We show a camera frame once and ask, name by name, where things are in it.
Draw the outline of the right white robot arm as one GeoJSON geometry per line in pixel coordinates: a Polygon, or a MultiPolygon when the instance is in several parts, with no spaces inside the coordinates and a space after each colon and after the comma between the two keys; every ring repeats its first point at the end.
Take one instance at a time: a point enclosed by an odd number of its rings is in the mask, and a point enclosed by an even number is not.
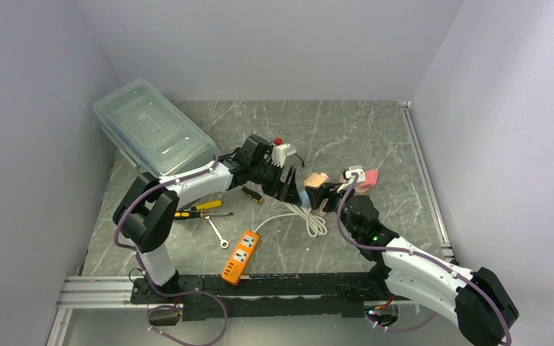
{"type": "Polygon", "coordinates": [[[334,212],[340,235],[373,262],[369,291],[378,299],[410,299],[450,320],[472,345],[511,345],[519,312],[498,276],[447,262],[385,226],[367,195],[323,184],[305,187],[302,204],[334,212]]]}

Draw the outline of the beige cube socket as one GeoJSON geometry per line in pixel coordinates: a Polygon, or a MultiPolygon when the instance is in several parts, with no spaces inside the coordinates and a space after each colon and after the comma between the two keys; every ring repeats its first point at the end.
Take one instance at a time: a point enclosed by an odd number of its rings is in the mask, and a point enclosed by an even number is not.
{"type": "Polygon", "coordinates": [[[320,176],[320,173],[313,172],[309,175],[304,181],[303,184],[305,187],[311,188],[320,188],[326,182],[323,181],[323,178],[320,176]]]}

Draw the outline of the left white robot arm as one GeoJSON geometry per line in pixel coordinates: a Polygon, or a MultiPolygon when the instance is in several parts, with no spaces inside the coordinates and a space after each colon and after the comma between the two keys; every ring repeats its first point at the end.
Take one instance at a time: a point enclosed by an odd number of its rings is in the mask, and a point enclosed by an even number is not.
{"type": "Polygon", "coordinates": [[[250,135],[229,154],[215,155],[209,163],[170,177],[151,173],[137,176],[113,214],[114,243],[134,253],[159,302],[172,301],[180,292],[180,274],[166,248],[175,214],[207,195],[226,192],[248,182],[281,202],[301,205],[296,170],[285,169],[296,155],[290,143],[275,144],[250,135]]]}

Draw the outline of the blue plug adapter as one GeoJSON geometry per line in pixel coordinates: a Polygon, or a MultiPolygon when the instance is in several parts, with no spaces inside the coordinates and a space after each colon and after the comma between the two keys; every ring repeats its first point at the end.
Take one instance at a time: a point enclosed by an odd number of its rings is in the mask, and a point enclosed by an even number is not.
{"type": "Polygon", "coordinates": [[[310,202],[310,199],[309,199],[309,195],[307,194],[306,190],[300,190],[299,191],[299,197],[300,197],[300,201],[301,201],[300,206],[302,208],[310,208],[311,207],[311,202],[310,202]]]}

